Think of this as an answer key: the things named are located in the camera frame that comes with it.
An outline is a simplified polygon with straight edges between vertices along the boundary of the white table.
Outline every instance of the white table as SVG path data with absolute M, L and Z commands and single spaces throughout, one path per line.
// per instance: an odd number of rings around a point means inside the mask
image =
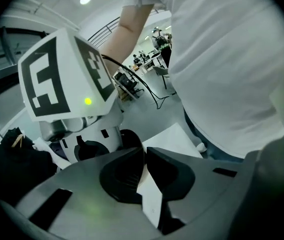
M 159 63 L 160 66 L 161 66 L 162 64 L 161 64 L 161 62 L 160 62 L 160 60 L 159 60 L 159 57 L 162 57 L 162 55 L 159 54 L 159 55 L 157 55 L 157 56 L 155 56 L 155 57 L 153 57 L 153 58 L 150 58 L 146 63 L 144 63 L 143 66 L 144 66 L 145 70 L 147 71 L 147 69 L 148 69 L 147 66 L 148 66 L 150 63 L 152 63 L 154 59 L 157 59 L 158 63 Z

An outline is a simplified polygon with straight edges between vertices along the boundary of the black cable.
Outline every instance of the black cable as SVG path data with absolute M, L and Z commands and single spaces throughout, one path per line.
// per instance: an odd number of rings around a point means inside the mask
M 160 98 L 159 96 L 157 96 L 157 95 L 151 90 L 151 88 L 147 85 L 147 83 L 146 83 L 143 79 L 141 79 L 137 74 L 135 74 L 135 72 L 131 71 L 131 70 L 130 70 L 129 68 L 127 68 L 125 65 L 120 64 L 119 62 L 117 62 L 116 60 L 112 59 L 111 57 L 108 57 L 107 55 L 103 55 L 103 54 L 102 54 L 102 58 L 105 59 L 105 60 L 109 60 L 109 61 L 115 63 L 116 65 L 118 65 L 118 66 L 120 66 L 122 69 L 124 69 L 128 74 L 135 76 L 135 77 L 140 81 L 140 83 L 143 84 L 143 85 L 147 88 L 147 90 L 150 92 L 152 98 L 154 99 L 154 101 L 155 101 L 155 103 L 156 103 L 156 109 L 157 109 L 157 110 L 159 110 L 159 109 L 162 107 L 162 105 L 163 105 L 163 103 L 164 103 L 164 101 L 165 101 L 166 98 L 171 97 L 171 96 L 173 96 L 173 95 L 176 94 L 176 92 L 174 92 L 174 93 L 172 93 L 172 94 L 170 94 L 170 95 L 168 95 L 168 96 L 165 96 L 165 97 Z M 155 95 L 159 100 L 163 100 L 160 106 L 158 106 L 157 100 L 155 99 L 155 97 L 154 97 L 153 95 Z

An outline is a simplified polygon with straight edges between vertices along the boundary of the white robot body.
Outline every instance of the white robot body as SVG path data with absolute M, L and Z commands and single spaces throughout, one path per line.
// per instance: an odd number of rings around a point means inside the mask
M 18 73 L 31 119 L 44 140 L 61 142 L 70 162 L 82 160 L 79 153 L 102 155 L 94 144 L 104 154 L 122 145 L 116 88 L 98 49 L 75 32 L 64 28 L 40 40 L 20 58 Z

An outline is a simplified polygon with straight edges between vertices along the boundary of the railing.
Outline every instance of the railing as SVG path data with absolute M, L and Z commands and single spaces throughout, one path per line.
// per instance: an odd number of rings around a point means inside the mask
M 154 9 L 151 11 L 151 15 L 159 14 L 161 12 L 164 12 L 163 9 Z M 120 18 L 116 18 L 103 26 L 100 30 L 98 30 L 95 34 L 93 34 L 88 41 L 93 44 L 96 47 L 101 46 L 103 43 L 105 43 L 109 37 L 109 35 L 115 30 L 115 28 L 118 26 L 118 23 L 120 21 Z

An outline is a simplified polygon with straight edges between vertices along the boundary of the person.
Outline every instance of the person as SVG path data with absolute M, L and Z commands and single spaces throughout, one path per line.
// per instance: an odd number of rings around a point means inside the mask
M 172 14 L 170 79 L 207 154 L 241 162 L 282 137 L 269 99 L 284 78 L 284 16 L 274 1 L 125 0 L 101 53 L 122 63 L 154 4 L 165 4 Z M 118 66 L 105 62 L 113 74 Z
M 167 37 L 167 41 L 172 49 L 172 34 L 170 33 L 164 33 L 164 37 Z
M 168 40 L 166 40 L 166 38 L 164 37 L 165 35 L 167 35 L 167 33 L 161 33 L 162 30 L 158 29 L 157 27 L 155 29 L 153 29 L 152 33 L 152 44 L 154 46 L 155 49 L 157 50 L 161 50 L 161 47 L 165 46 L 166 44 L 168 44 Z
M 134 57 L 133 62 L 136 66 L 139 67 L 140 65 L 142 65 L 140 59 L 136 56 L 136 54 L 133 54 L 133 57 Z
M 143 61 L 143 63 L 146 63 L 146 55 L 145 55 L 145 53 L 143 51 L 140 51 L 140 50 L 138 51 L 138 53 L 139 53 L 140 60 Z

